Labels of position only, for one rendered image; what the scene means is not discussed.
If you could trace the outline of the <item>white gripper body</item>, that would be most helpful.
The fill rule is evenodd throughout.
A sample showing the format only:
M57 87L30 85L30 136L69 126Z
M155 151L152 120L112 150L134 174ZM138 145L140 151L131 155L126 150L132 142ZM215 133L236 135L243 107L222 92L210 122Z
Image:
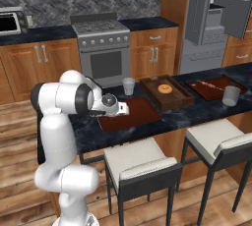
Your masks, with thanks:
M118 103L118 115L129 115L130 109L126 102L119 102Z

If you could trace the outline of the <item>wooden cupboard beside fridge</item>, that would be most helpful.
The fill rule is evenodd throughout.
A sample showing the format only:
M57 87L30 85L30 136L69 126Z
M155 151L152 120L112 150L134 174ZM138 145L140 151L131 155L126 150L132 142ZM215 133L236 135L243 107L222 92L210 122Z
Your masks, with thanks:
M244 38L229 36L227 39L222 66L238 65L252 62L252 13L245 30Z

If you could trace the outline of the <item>clear glass cup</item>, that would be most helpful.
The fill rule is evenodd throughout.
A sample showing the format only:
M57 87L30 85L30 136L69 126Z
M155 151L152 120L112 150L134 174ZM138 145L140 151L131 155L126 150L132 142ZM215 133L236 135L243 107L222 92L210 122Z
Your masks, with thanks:
M135 87L135 80L133 78L125 78L123 81L124 93L126 95L132 95Z

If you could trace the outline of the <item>silver toaster oven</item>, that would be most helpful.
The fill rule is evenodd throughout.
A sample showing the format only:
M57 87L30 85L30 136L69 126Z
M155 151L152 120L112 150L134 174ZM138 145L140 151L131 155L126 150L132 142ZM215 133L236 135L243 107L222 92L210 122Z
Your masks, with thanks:
M27 33L28 29L28 23L22 11L0 13L0 35Z

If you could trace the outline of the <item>grey fridge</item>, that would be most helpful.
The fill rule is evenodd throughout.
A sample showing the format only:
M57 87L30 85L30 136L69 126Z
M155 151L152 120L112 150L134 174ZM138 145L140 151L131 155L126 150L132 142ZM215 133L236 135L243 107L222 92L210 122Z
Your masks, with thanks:
M179 74L187 74L219 68L229 34L224 23L227 16L228 0L210 0L202 42L194 44L185 38L181 52Z

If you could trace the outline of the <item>wooden cupboard run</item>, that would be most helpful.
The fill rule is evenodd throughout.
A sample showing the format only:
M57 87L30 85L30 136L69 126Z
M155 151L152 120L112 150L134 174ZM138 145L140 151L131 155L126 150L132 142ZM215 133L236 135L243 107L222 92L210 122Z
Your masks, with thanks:
M58 82L67 70L81 71L76 38L0 46L0 59L16 101L28 100L38 83Z

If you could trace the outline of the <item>thin brown utensil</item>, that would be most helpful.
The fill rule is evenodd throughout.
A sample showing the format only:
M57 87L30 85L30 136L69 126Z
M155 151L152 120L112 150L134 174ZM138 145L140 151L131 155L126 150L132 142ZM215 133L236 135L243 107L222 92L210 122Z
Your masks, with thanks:
M209 87L209 88L213 88L213 89L218 89L218 90L224 91L223 88L217 87L216 85L213 85L213 84L210 84L210 83L207 83L207 82L197 81L196 84L204 85L204 86L207 86L207 87Z

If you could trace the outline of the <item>wooden cupboard with drawer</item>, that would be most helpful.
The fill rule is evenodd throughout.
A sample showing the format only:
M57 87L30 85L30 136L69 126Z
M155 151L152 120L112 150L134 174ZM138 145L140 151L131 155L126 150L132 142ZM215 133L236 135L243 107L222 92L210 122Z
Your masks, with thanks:
M178 27L130 33L130 76L137 82L174 71Z

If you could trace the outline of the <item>silver stove with oven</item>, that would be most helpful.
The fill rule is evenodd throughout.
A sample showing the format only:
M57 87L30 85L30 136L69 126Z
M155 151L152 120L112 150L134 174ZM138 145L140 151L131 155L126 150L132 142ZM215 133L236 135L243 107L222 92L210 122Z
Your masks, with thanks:
M79 46L82 72L102 87L130 77L130 30L115 13L70 17Z

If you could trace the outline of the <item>empty red-brown tray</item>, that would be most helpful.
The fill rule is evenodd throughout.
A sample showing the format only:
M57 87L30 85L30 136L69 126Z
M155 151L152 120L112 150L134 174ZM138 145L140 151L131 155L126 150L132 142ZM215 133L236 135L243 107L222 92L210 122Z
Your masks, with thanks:
M99 125L104 132L116 132L160 119L160 115L145 97L127 99L126 103L129 106L129 115L98 118Z

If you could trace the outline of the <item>glazed donut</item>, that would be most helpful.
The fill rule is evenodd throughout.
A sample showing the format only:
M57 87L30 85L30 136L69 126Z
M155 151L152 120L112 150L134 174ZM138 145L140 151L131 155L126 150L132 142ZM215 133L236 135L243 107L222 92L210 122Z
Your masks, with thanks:
M170 85L167 85L167 84L163 84L163 85L159 85L157 87L157 90L160 92L160 93L171 93L172 92L172 87Z

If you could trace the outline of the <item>cream cushioned black stool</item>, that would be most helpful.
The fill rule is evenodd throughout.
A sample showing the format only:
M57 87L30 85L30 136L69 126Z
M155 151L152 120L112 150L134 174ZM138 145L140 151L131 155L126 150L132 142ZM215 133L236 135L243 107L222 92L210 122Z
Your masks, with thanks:
M125 201L149 197L151 193L163 189L168 189L165 226L170 226L175 185L183 169L175 157L166 157L155 139L148 138L106 148L104 164L109 213L112 213L110 189L114 188L119 226L124 226Z
M201 226L215 173L245 162L245 169L232 207L232 211L236 211L252 167L252 133L244 134L227 119L188 128L180 162L185 166L199 160L208 167L208 174L197 226Z

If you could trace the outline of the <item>red-brown tray with utensil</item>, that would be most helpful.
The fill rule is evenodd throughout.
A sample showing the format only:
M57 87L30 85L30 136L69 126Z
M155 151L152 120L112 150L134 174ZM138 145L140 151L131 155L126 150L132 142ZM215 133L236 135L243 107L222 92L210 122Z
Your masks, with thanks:
M217 87L221 87L225 89L229 85L236 86L240 89L240 93L243 94L247 91L247 88L242 84L238 83L237 81L233 80L232 78L228 77L227 75L222 75L221 77L210 79L210 80L202 80L203 82L207 82ZM186 82L188 86L190 86L193 90L195 90L200 96L202 96L205 100L211 101L216 100L223 97L224 91L209 88L204 85L196 84L195 82Z

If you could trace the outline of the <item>dark wooden tray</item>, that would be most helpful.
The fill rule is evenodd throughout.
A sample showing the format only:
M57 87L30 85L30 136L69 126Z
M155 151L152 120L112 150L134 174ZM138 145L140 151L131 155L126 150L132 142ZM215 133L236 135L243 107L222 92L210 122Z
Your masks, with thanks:
M170 86L171 92L160 92L158 90L160 85ZM195 96L169 75L159 76L156 79L141 79L140 86L161 112L191 106L195 103Z

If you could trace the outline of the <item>wooden dining counter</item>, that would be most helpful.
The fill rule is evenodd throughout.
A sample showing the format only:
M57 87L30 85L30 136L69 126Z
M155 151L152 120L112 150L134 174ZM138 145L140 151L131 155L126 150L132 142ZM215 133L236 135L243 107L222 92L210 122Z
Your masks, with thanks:
M70 117L77 140L81 161L86 163L87 155L123 142L137 141L153 137L165 155L179 158L182 152L185 130L201 123L228 119L244 133L252 132L252 62L219 69L175 76L173 79L182 86L189 82L204 81L227 75L244 85L247 91L239 96L234 107L227 107L217 99L207 101L200 95L195 96L195 104L170 110L161 114L155 123L141 125L113 133L101 130L98 120L92 117L72 115Z

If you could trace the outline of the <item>grey fridge door with shelves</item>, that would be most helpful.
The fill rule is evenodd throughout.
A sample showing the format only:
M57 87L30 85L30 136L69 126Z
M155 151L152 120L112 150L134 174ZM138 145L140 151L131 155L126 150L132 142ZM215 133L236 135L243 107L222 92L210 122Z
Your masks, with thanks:
M252 0L228 0L225 32L242 39L246 31Z

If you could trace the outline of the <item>grey mug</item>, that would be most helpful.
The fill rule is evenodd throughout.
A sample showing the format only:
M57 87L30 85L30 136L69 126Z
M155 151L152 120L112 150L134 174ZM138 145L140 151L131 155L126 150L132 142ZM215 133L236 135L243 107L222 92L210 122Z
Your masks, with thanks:
M226 106L235 106L240 94L240 89L236 86L229 85L224 89L222 103Z

